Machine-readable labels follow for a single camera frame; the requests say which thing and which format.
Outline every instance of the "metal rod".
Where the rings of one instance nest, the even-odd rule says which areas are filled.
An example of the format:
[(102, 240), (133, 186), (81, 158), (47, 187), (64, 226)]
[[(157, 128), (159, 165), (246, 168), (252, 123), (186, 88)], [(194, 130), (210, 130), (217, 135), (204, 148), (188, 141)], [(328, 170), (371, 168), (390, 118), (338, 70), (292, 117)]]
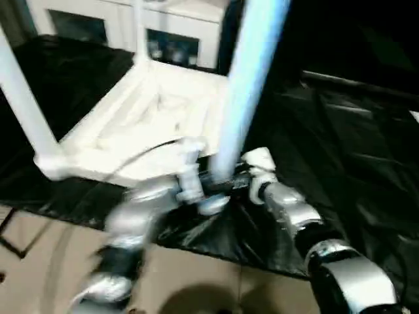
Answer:
[(234, 173), (289, 10), (290, 0), (249, 0), (230, 71), (218, 153), (209, 170), (216, 181)]

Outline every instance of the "white cabinet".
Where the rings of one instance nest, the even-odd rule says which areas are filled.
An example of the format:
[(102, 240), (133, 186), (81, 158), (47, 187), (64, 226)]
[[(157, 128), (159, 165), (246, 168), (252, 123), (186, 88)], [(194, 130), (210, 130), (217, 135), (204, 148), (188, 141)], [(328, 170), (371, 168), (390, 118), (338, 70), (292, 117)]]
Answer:
[[(53, 19), (53, 11), (65, 12), (103, 21), (110, 47), (135, 52), (136, 25), (132, 1), (140, 0), (27, 0), (39, 34), (60, 33)], [(143, 3), (141, 23), (146, 29), (196, 39), (197, 65), (215, 68), (221, 24), (228, 2), (229, 0), (146, 1)]]
[(118, 5), (99, 0), (27, 0), (38, 34), (57, 34), (52, 11), (74, 16), (85, 16), (103, 21), (107, 44), (112, 48), (125, 48)]

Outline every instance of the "black tarp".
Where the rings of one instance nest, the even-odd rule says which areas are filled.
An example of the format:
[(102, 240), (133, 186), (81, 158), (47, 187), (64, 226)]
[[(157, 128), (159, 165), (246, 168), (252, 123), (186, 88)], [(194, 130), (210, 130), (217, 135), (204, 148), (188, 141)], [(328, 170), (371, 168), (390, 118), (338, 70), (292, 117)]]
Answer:
[[(293, 25), (295, 28), (298, 22), (301, 22), (301, 17), (297, 14), (297, 18), (287, 21), (286, 29)], [(334, 20), (333, 23), (333, 29), (339, 29), (338, 22)], [(328, 29), (326, 24), (319, 27)], [(342, 35), (344, 28), (339, 30), (336, 33)], [(353, 63), (357, 58), (356, 61), (345, 59), (345, 56), (352, 56), (346, 51), (347, 41), (353, 39), (358, 43), (352, 30), (343, 33), (345, 36), (340, 41), (333, 39), (332, 35), (331, 39), (323, 38), (324, 52), (318, 47), (306, 49), (310, 41), (301, 41), (299, 36), (304, 34), (306, 38), (307, 33), (310, 32), (297, 28), (291, 32), (293, 36), (289, 32), (284, 36), (282, 44), (288, 43), (287, 48), (276, 53), (246, 149), (268, 147), (278, 167), (278, 177), (304, 193), (308, 201), (344, 232), (357, 249), (379, 263), (392, 277), (399, 292), (407, 283), (406, 303), (415, 309), (419, 304), (419, 274), (415, 268), (419, 257), (419, 152), (414, 139), (419, 136), (419, 125), (408, 111), (414, 101), (386, 97), (385, 93), (383, 96), (377, 92), (361, 92), (353, 87), (319, 84), (318, 80), (302, 80), (300, 72), (295, 69), (306, 67), (307, 70), (322, 70), (343, 77), (347, 72), (350, 79), (362, 80), (365, 78), (362, 69), (371, 64), (366, 61), (355, 71)], [(53, 55), (48, 44), (28, 45), (21, 47), (23, 52), (17, 55), (48, 123), (56, 136), (61, 137), (129, 68), (131, 55), (73, 41), (38, 39), (39, 43), (45, 40), (53, 43), (53, 50), (60, 50), (61, 44), (69, 46)], [(339, 67), (320, 67), (321, 64), (329, 65), (328, 61), (339, 60), (329, 60), (328, 56), (335, 55), (325, 53), (335, 43), (335, 54), (342, 56), (346, 66), (336, 61)], [(39, 49), (38, 58), (51, 64), (49, 68), (34, 61), (32, 50), (35, 48)], [(69, 49), (74, 49), (73, 56), (68, 56)], [(98, 63), (95, 55), (89, 54), (90, 49), (106, 49), (108, 62), (115, 64), (113, 69), (105, 66), (106, 60), (95, 68)], [(310, 62), (302, 58), (303, 55), (309, 55)], [(286, 67), (281, 62), (284, 58), (290, 60)], [(86, 68), (83, 69), (80, 62), (84, 62)], [(59, 71), (62, 64), (67, 67)], [(119, 74), (114, 75), (113, 71), (119, 71)], [(101, 79), (107, 84), (94, 84)], [(72, 88), (71, 84), (79, 80), (85, 85)], [(384, 82), (385, 87), (395, 81), (367, 80), (372, 80), (367, 82), (371, 84)], [(63, 90), (63, 97), (52, 97), (52, 89)], [(406, 92), (412, 93), (412, 90), (407, 88)], [(68, 110), (68, 117), (54, 111), (58, 105)], [(11, 162), (5, 160), (9, 164), (0, 181), (2, 202), (40, 215), (102, 229), (106, 214), (118, 203), (124, 189), (79, 178), (48, 182), (33, 165), (33, 152), (27, 148), (22, 132), (15, 126), (8, 134), (14, 136), (15, 129), (14, 145), (17, 152), (22, 152), (13, 155), (17, 157)], [(93, 187), (95, 190), (89, 192), (75, 213), (73, 210), (79, 200)], [(286, 233), (263, 208), (248, 204), (240, 193), (234, 196), (228, 208), (213, 217), (202, 217), (193, 207), (170, 213), (159, 230), (157, 243), (305, 277), (301, 259)]]

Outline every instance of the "cabinet door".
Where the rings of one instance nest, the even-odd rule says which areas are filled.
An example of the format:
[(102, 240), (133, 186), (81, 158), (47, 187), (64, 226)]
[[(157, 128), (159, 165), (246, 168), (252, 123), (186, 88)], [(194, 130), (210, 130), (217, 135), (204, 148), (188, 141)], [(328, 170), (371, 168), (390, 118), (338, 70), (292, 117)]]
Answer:
[(61, 35), (125, 48), (118, 5), (100, 0), (27, 0), (38, 34)]

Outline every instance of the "white frame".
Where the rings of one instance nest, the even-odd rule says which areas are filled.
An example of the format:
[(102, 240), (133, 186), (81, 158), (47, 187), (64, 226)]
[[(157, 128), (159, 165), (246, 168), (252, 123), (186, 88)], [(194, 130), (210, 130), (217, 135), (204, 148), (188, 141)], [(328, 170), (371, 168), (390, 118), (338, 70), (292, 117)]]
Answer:
[(125, 48), (117, 4), (98, 0), (27, 0), (27, 5), (39, 34), (56, 34), (48, 10), (57, 10), (102, 19), (109, 47)]
[[(247, 3), (247, 10), (233, 60), (232, 71), (228, 77), (229, 82), (228, 85), (221, 84), (224, 88), (228, 87), (226, 90), (227, 96), (225, 100), (224, 97), (222, 97), (222, 99), (217, 99), (219, 103), (222, 103), (222, 106), (219, 107), (221, 107), (221, 109), (223, 107), (225, 108), (225, 113), (219, 114), (219, 111), (217, 111), (214, 120), (205, 118), (206, 123), (200, 126), (201, 130), (203, 128), (203, 131), (205, 131), (208, 128), (208, 124), (210, 124), (209, 130), (211, 130), (215, 123), (217, 132), (216, 134), (211, 133), (210, 137), (217, 137), (217, 139), (220, 138), (221, 140), (220, 143), (218, 143), (218, 140), (215, 141), (215, 150), (211, 151), (211, 153), (216, 153), (215, 157), (210, 160), (210, 171), (215, 175), (215, 179), (221, 181), (226, 180), (234, 170), (234, 163), (240, 154), (250, 120), (253, 116), (255, 107), (259, 102), (259, 96), (272, 61), (276, 43), (282, 32), (288, 7), (288, 0), (250, 0)], [(144, 49), (145, 28), (141, 24), (141, 18), (139, 18), (142, 11), (139, 0), (136, 0), (134, 3), (134, 8), (136, 14), (137, 40), (139, 41), (139, 54), (136, 56), (136, 64), (131, 71), (135, 71), (136, 68), (141, 69), (142, 66), (147, 66), (147, 63), (153, 62), (149, 60)], [(261, 18), (264, 19), (266, 25), (260, 23)], [(65, 153), (63, 147), (56, 142), (51, 129), (48, 127), (48, 124), (27, 85), (22, 71), (13, 56), (12, 50), (10, 49), (1, 28), (0, 65), (2, 68), (2, 71), (0, 71), (0, 84), (2, 85), (7, 100), (21, 124), (23, 131), (37, 154), (35, 156), (35, 163), (39, 169), (52, 180), (60, 180), (66, 175), (77, 173), (79, 170), (86, 171), (92, 169), (91, 167), (85, 168), (83, 165), (78, 164), (77, 161), (74, 161), (74, 153), (76, 154), (77, 152), (71, 151)], [(190, 74), (187, 76), (190, 77), (191, 80), (194, 79), (193, 70), (179, 69), (186, 72), (190, 71)], [(207, 73), (200, 73), (200, 75), (219, 77)], [(122, 87), (122, 90), (124, 90), (125, 78), (126, 76), (107, 94), (107, 96), (104, 97), (104, 101), (109, 101), (107, 97), (112, 97), (111, 95), (115, 94), (115, 90), (118, 90), (118, 88)], [(176, 88), (175, 84), (178, 83), (176, 78), (177, 76), (174, 75), (172, 78), (174, 85), (170, 86), (170, 88)], [(179, 149), (177, 149), (177, 153), (180, 154), (180, 156), (183, 156), (181, 150), (179, 151)], [(170, 161), (173, 156), (173, 151), (166, 152), (160, 161)], [(93, 172), (95, 172), (93, 175), (85, 175), (86, 172), (84, 172), (81, 176), (91, 177), (100, 181), (104, 178), (103, 174), (113, 173), (115, 170), (115, 159), (102, 160), (101, 158), (103, 157), (109, 156), (104, 154), (88, 154), (87, 156), (84, 156), (82, 159), (83, 162), (90, 163), (93, 166), (99, 163), (105, 166), (106, 169), (102, 172), (95, 172), (95, 169), (93, 169)], [(120, 159), (123, 156), (119, 154), (117, 157), (117, 159)], [(147, 158), (153, 158), (153, 154), (147, 155)], [(135, 170), (137, 166), (137, 173), (134, 173), (135, 171), (129, 171), (129, 173), (126, 172), (126, 174), (122, 173), (121, 175), (124, 182), (121, 185), (130, 186), (133, 182), (138, 180), (139, 177), (146, 179), (146, 177), (143, 178), (143, 169), (144, 167), (147, 167), (147, 164), (144, 164), (144, 162), (145, 160), (140, 160), (140, 167), (135, 165), (135, 163), (130, 166), (133, 170)]]

